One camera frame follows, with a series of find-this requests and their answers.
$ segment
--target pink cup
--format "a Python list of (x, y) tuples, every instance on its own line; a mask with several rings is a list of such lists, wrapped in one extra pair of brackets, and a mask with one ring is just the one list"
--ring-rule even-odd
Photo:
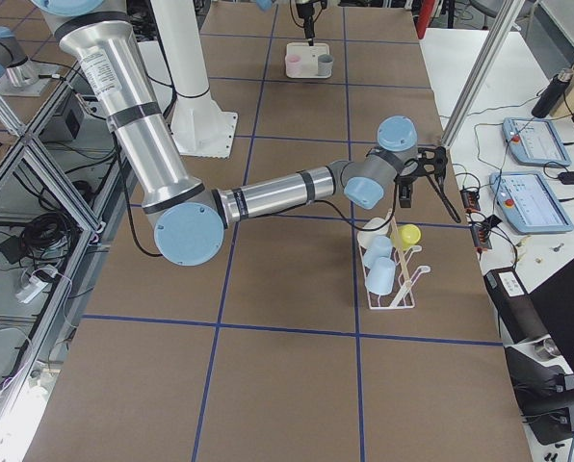
[(285, 71), (287, 75), (298, 75), (300, 74), (302, 66), (301, 57), (299, 55), (287, 55), (285, 56)]

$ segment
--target light blue cup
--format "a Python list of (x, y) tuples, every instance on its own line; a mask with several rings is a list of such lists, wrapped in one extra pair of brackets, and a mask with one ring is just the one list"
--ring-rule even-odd
[(394, 290), (396, 263), (389, 257), (378, 257), (366, 276), (366, 290), (376, 295), (388, 295)]
[(362, 257), (362, 263), (368, 269), (379, 257), (389, 257), (392, 254), (392, 241), (387, 236), (375, 236)]

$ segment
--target yellow cup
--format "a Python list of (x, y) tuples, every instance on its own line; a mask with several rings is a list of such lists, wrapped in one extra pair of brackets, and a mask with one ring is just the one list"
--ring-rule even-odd
[(407, 250), (412, 245), (416, 245), (422, 239), (422, 231), (415, 224), (404, 224), (399, 226), (399, 236), (403, 243), (403, 250)]

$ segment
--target white table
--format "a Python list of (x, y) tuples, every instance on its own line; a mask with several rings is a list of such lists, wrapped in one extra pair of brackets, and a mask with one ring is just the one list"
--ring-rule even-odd
[[(435, 102), (441, 114), (441, 122), (444, 125), (452, 114), (485, 38), (486, 32), (484, 31), (428, 29), (426, 36), (421, 40), (430, 84), (435, 93)], [(512, 32), (492, 66), (470, 113), (480, 112), (487, 108), (521, 105), (535, 98), (536, 94), (547, 85), (548, 80), (527, 44), (519, 33)], [(505, 117), (509, 116), (531, 118), (531, 108), (535, 102), (536, 99), (520, 107), (486, 111), (480, 115), (468, 116), (457, 140), (451, 146), (455, 173), (464, 171), (463, 167), (457, 166), (461, 164), (467, 171), (476, 175), (483, 185), (488, 184), (489, 175), (498, 170), (477, 159), (474, 126), (478, 123), (500, 124)], [(564, 142), (574, 141), (574, 124), (569, 118), (556, 120), (554, 123)], [(504, 160), (506, 146), (501, 125), (480, 126), (478, 139), (481, 157), (492, 165), (503, 165), (504, 171), (541, 170), (537, 167), (518, 165), (509, 153)], [(574, 145), (566, 148), (572, 159), (570, 169), (574, 170)], [(548, 170), (551, 174), (560, 171), (553, 168)], [(472, 178), (459, 176), (457, 181), (460, 185), (463, 179), (466, 186), (476, 185)], [(574, 186), (565, 186), (555, 180), (550, 180), (549, 184), (558, 198), (574, 196)], [(489, 216), (492, 212), (493, 191), (490, 187), (483, 187), (480, 195), (483, 213)], [(564, 203), (563, 208), (574, 223), (574, 201)], [(498, 206), (495, 208), (495, 214), (504, 218)], [(500, 227), (508, 233), (515, 244), (522, 241), (516, 272), (529, 292), (574, 258), (574, 231), (559, 235), (533, 235), (525, 239), (525, 236), (514, 233), (505, 223), (502, 223)], [(513, 259), (511, 247), (502, 238), (493, 235), (491, 242), (493, 249), (485, 252), (481, 259), (483, 274), (494, 268), (510, 266)], [(555, 251), (554, 248), (560, 244), (563, 246)], [(530, 347), (522, 346), (522, 348), (529, 350)], [(559, 362), (563, 363), (563, 367), (569, 371), (562, 359), (556, 360), (556, 364)], [(552, 445), (543, 447), (537, 442), (527, 425), (525, 425), (525, 431), (534, 461), (543, 460), (548, 452), (558, 452), (559, 461), (564, 462), (567, 459), (569, 445), (561, 449), (555, 449)]]

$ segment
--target cup rack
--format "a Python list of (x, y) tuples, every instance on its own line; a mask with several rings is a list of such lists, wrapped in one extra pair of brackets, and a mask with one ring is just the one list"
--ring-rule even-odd
[[(388, 233), (392, 243), (394, 244), (391, 257), (396, 263), (394, 290), (389, 295), (377, 295), (366, 291), (368, 306), (371, 310), (400, 310), (413, 308), (415, 306), (413, 287), (422, 274), (431, 272), (431, 267), (428, 265), (420, 265), (413, 273), (409, 271), (408, 263), (411, 260), (411, 257), (413, 254), (421, 252), (422, 247), (420, 245), (412, 245), (409, 249), (403, 250), (396, 221), (392, 218), (389, 225)], [(366, 278), (369, 270), (362, 262), (362, 257), (364, 256), (366, 249), (360, 244), (358, 244), (358, 249), (360, 253), (360, 264), (362, 265), (364, 278)]]

